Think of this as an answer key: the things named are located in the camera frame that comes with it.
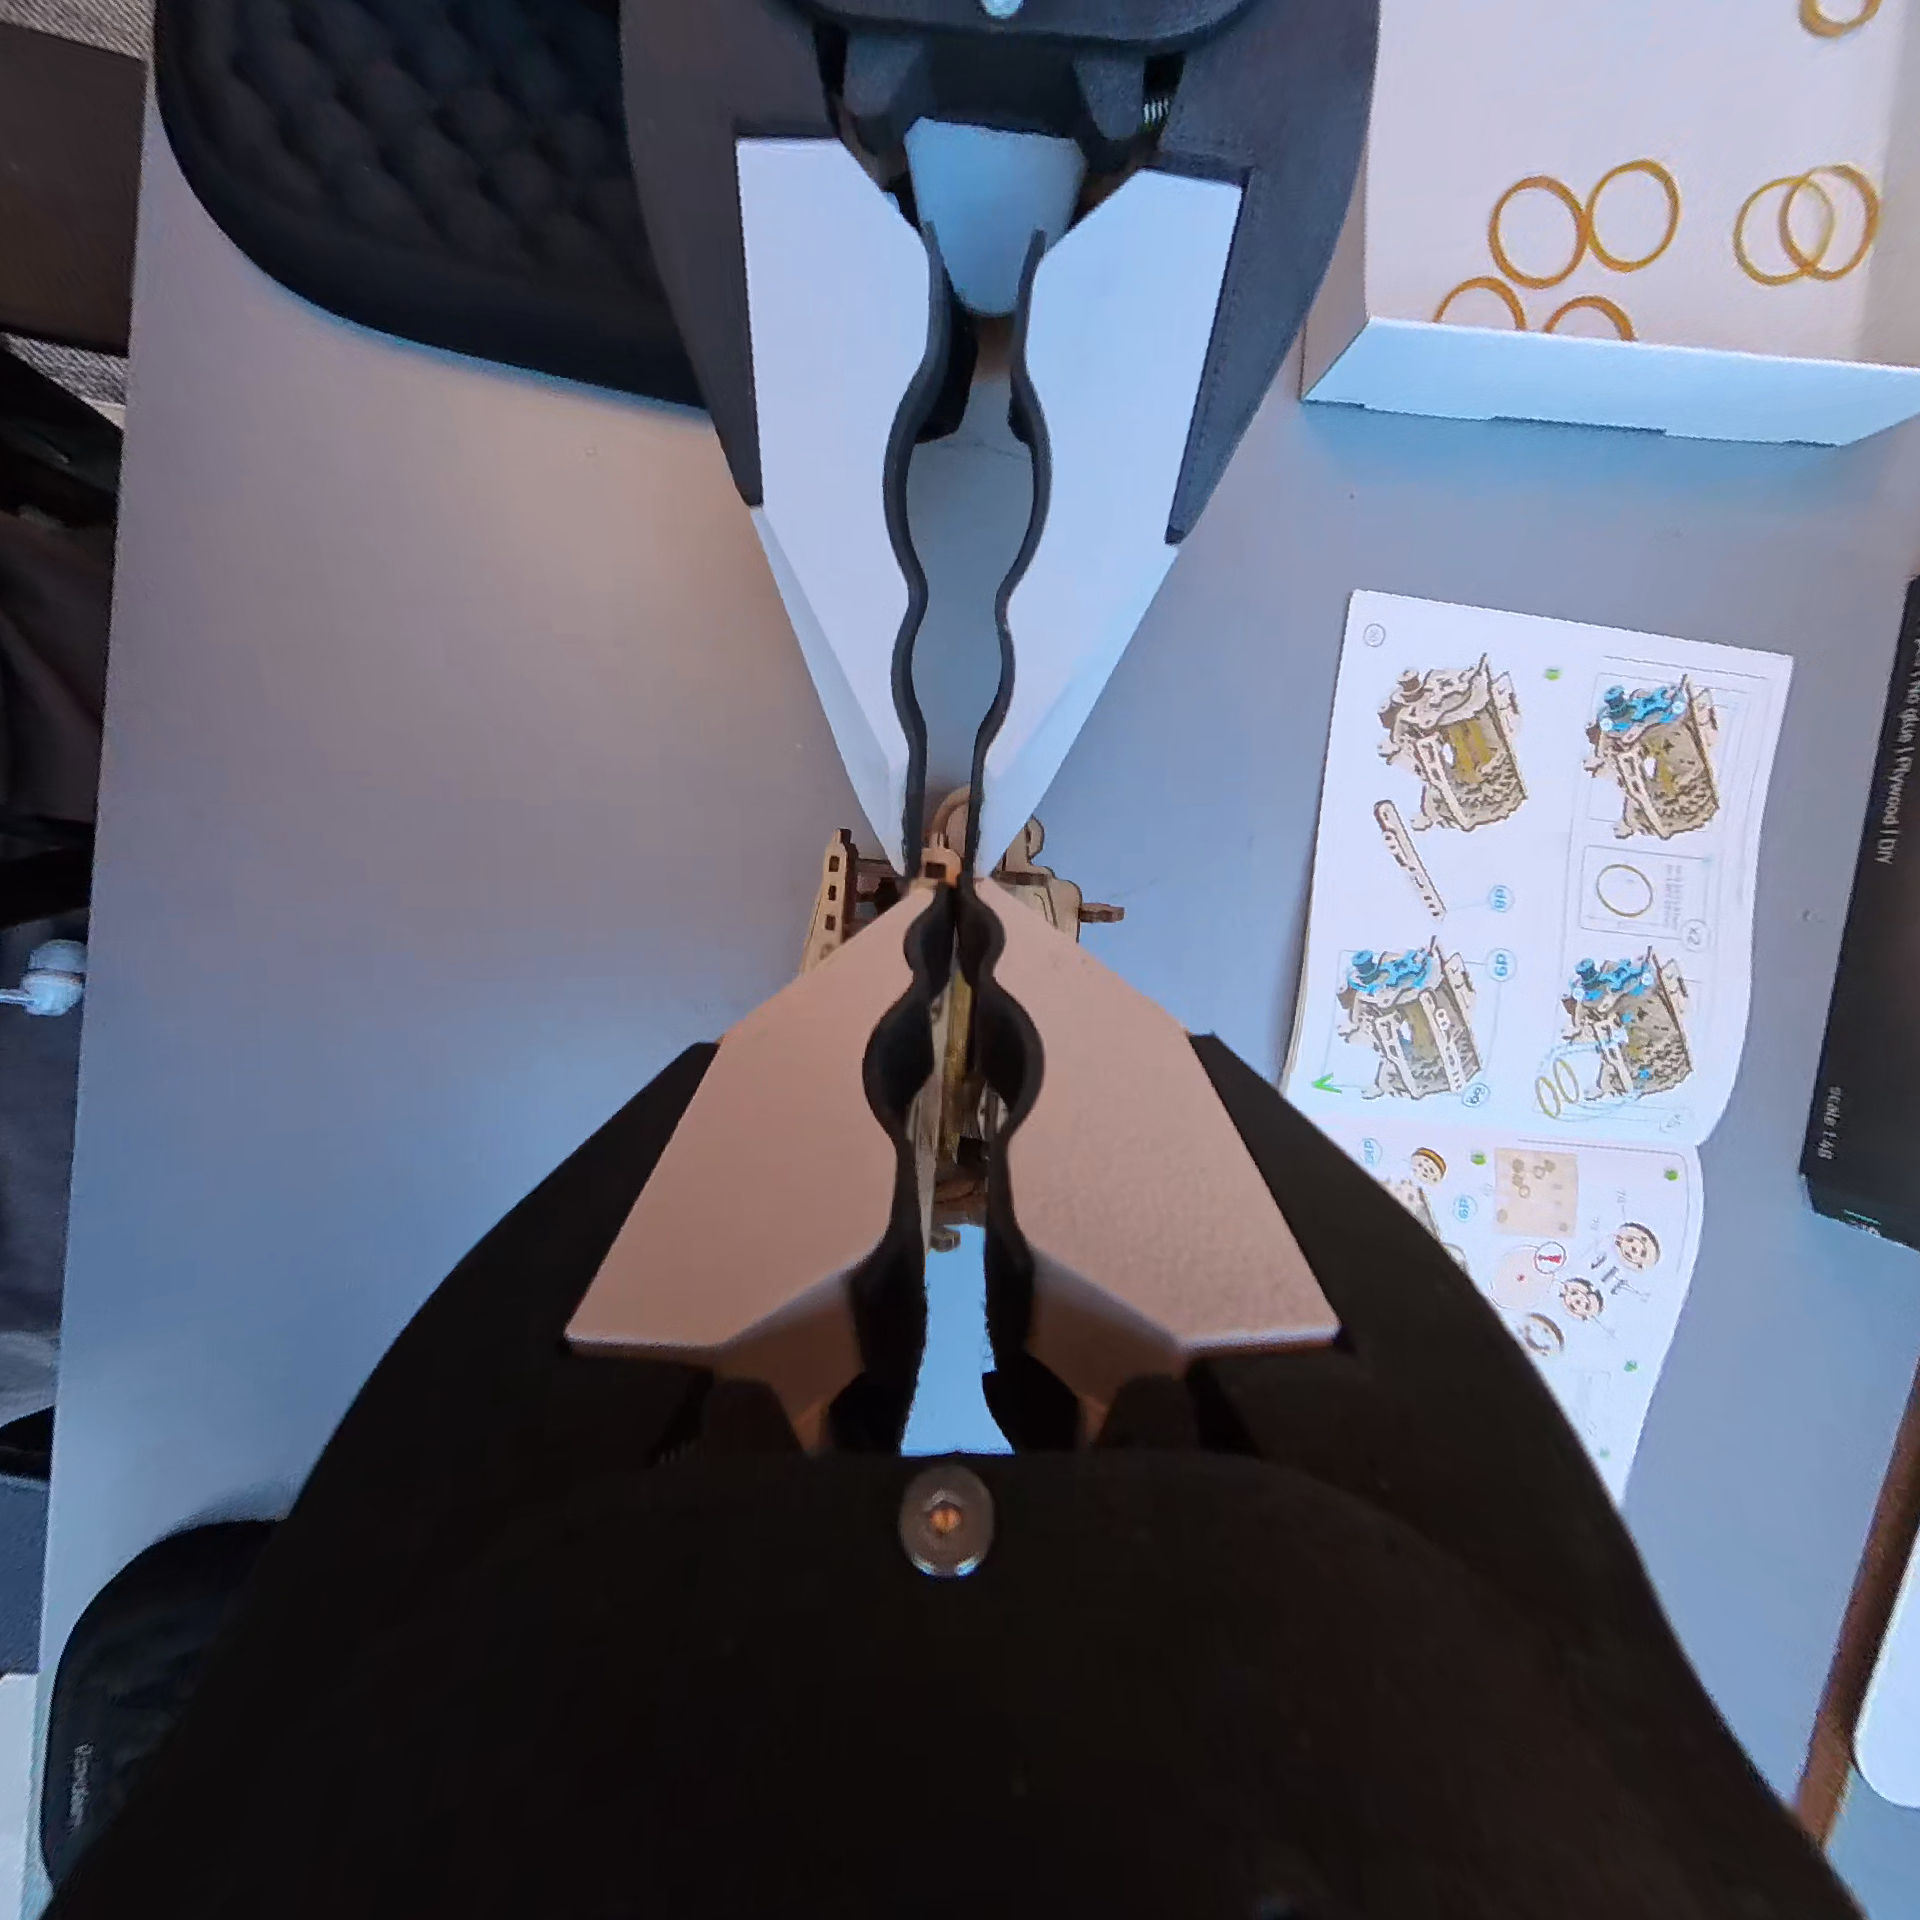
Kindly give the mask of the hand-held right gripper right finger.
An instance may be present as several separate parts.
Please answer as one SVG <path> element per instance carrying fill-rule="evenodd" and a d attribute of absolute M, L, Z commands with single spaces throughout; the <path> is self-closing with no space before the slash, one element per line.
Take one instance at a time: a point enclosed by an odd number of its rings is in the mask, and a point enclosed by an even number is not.
<path fill-rule="evenodd" d="M 992 881 L 961 895 L 955 962 L 1000 1104 L 984 1388 L 1012 1450 L 1083 1448 L 1145 1379 L 1334 1346 L 1337 1311 L 1193 1036 Z"/>

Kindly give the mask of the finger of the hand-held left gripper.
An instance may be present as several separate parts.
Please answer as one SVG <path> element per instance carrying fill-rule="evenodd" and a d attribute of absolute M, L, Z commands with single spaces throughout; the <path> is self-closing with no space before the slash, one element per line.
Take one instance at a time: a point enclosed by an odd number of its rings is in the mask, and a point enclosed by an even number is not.
<path fill-rule="evenodd" d="M 736 144 L 753 337 L 753 521 L 848 783 L 892 862 L 919 862 L 929 579 L 905 478 L 939 398 L 953 298 L 935 231 L 830 137 Z"/>
<path fill-rule="evenodd" d="M 994 603 L 979 876 L 1038 811 L 1176 562 L 1174 504 L 1240 216 L 1235 183 L 1145 169 L 1026 278 L 1012 378 L 1034 504 Z"/>

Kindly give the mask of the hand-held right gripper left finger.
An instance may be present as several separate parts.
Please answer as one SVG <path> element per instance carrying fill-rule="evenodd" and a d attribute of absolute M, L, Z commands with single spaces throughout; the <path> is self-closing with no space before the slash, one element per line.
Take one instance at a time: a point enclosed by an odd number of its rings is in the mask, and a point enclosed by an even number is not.
<path fill-rule="evenodd" d="M 804 1442 L 898 1452 L 929 1322 L 915 1110 L 953 910 L 953 886 L 912 886 L 715 1043 L 567 1324 L 578 1356 L 762 1383 Z"/>

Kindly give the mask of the wooden mechanical model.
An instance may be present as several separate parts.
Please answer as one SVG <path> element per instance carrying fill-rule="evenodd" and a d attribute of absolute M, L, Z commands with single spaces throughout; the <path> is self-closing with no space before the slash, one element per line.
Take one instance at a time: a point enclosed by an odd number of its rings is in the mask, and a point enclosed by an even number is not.
<path fill-rule="evenodd" d="M 992 867 L 992 878 L 1073 939 L 1081 938 L 1083 926 L 1126 919 L 1121 903 L 1089 898 L 1076 882 L 1048 867 L 1042 854 L 1044 825 L 1028 818 Z M 801 972 L 816 969 L 848 947 L 897 905 L 904 888 L 905 881 L 882 857 L 862 855 L 854 833 L 842 830 L 824 854 Z M 926 1246 L 945 1256 L 961 1246 L 966 1227 L 984 1227 L 987 1220 L 987 1159 L 1003 1102 L 977 1065 L 975 996 L 961 975 L 952 975 L 948 991 L 935 1004 L 930 1036 L 942 1076 L 938 1091 L 919 1097 L 916 1152 Z"/>

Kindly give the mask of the group of yellow rubber bands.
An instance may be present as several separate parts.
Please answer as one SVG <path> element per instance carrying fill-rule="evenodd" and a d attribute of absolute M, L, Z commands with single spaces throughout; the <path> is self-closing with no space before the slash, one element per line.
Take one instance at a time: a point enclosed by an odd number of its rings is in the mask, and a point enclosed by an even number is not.
<path fill-rule="evenodd" d="M 1456 231 L 1432 316 L 1540 334 L 1866 360 L 1914 6 L 1460 6 L 1423 55 Z"/>

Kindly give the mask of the white cardboard box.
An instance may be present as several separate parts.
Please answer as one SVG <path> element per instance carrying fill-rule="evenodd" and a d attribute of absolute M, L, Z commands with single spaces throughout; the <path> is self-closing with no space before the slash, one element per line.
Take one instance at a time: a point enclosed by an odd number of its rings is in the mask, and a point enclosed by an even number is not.
<path fill-rule="evenodd" d="M 1377 96 L 1346 230 L 1304 347 L 1304 396 L 1370 411 L 1459 420 L 1601 425 L 1694 442 L 1848 446 L 1916 419 L 1918 383 L 1918 14 L 1891 110 L 1892 203 L 1867 294 L 1866 360 L 1809 362 L 1686 346 L 1540 334 L 1497 305 L 1432 316 L 1446 268 L 1478 266 L 1464 243 L 1459 167 L 1438 191 L 1436 84 L 1418 79 L 1460 6 L 1382 6 Z"/>

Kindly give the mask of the black quilted wrist rest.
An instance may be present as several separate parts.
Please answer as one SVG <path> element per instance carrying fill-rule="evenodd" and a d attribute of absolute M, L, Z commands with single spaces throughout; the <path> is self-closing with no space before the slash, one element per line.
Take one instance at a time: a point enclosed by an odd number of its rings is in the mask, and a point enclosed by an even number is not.
<path fill-rule="evenodd" d="M 640 217 L 617 6 L 159 2 L 151 72 L 195 196 L 290 294 L 704 409 Z"/>

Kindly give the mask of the instruction booklet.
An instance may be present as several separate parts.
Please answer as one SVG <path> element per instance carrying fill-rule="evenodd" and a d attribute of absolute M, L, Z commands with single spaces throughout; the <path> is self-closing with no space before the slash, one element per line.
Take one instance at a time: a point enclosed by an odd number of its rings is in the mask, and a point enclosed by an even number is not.
<path fill-rule="evenodd" d="M 1744 1056 L 1793 660 L 1356 593 L 1286 1097 L 1467 1272 L 1617 1503 Z"/>

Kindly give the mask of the black kit box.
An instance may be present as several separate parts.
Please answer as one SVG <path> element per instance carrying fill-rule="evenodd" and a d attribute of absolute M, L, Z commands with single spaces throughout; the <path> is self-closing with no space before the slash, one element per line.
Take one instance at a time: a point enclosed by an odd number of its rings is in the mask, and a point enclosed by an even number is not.
<path fill-rule="evenodd" d="M 1910 582 L 1799 1159 L 1812 1212 L 1918 1246 L 1918 582 Z"/>

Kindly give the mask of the black pad with logo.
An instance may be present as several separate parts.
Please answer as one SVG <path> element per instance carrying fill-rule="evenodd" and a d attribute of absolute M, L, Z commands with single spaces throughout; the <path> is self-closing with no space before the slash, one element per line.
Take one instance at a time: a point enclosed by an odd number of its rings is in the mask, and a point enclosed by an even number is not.
<path fill-rule="evenodd" d="M 39 1860 L 60 1889 L 179 1724 L 275 1520 L 185 1528 L 108 1580 L 55 1667 L 39 1788 Z"/>

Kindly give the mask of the person's dark shorts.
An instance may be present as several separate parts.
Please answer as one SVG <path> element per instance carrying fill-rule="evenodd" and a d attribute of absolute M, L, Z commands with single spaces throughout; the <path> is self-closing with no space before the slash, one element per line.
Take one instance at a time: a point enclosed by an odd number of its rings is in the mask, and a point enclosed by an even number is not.
<path fill-rule="evenodd" d="M 46 1478 L 58 1403 L 80 996 L 106 743 L 123 435 L 3 362 L 3 1423 Z"/>

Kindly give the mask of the white rounded object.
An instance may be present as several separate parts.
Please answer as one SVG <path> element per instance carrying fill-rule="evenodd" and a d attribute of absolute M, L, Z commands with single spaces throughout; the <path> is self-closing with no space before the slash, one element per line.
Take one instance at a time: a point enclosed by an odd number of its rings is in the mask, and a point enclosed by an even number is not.
<path fill-rule="evenodd" d="M 1918 1650 L 1888 1641 L 1873 1671 L 1857 1724 L 1862 1784 L 1882 1802 L 1918 1811 Z"/>

